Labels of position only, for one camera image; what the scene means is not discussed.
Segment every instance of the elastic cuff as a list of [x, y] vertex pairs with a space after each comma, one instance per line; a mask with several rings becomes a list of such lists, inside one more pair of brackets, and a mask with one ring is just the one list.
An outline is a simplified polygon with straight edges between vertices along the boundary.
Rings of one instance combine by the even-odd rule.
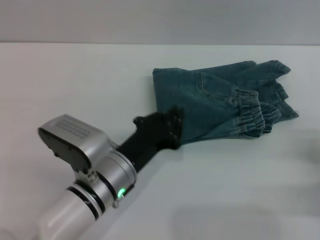
[[265, 122], [263, 134], [271, 133], [272, 126], [278, 121], [281, 117], [281, 112], [275, 106], [272, 106], [265, 102], [260, 102], [262, 116]]
[[265, 128], [265, 120], [258, 100], [258, 92], [254, 90], [237, 90], [239, 120], [242, 135], [247, 138], [258, 138]]
[[284, 100], [273, 105], [281, 112], [281, 117], [276, 121], [276, 123], [299, 117], [299, 114]]

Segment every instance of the fabric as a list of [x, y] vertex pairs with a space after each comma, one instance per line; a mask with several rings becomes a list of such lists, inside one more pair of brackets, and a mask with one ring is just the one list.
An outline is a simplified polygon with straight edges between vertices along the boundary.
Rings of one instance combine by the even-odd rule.
[[153, 83], [157, 110], [184, 109], [182, 144], [207, 139], [258, 138], [274, 123], [299, 115], [276, 78], [287, 74], [279, 61], [183, 70], [155, 68]]
[[286, 102], [289, 96], [277, 78], [288, 74], [291, 69], [278, 60], [261, 64], [254, 61], [244, 61], [225, 66], [194, 70], [223, 78], [239, 88], [255, 90], [259, 93], [259, 101], [276, 107], [281, 117], [278, 122], [299, 117]]

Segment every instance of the white surface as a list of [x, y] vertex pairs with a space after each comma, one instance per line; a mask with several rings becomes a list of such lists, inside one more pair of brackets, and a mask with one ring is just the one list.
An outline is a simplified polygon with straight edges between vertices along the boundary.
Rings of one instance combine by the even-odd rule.
[[256, 140], [159, 153], [137, 186], [81, 240], [319, 240], [320, 47], [0, 44], [0, 229], [30, 240], [37, 217], [73, 180], [37, 128], [70, 114], [117, 143], [156, 110], [153, 68], [280, 60], [300, 117]]
[[39, 240], [78, 240], [95, 223], [87, 204], [71, 191], [48, 208], [37, 222]]
[[1, 0], [0, 41], [320, 45], [319, 0]]

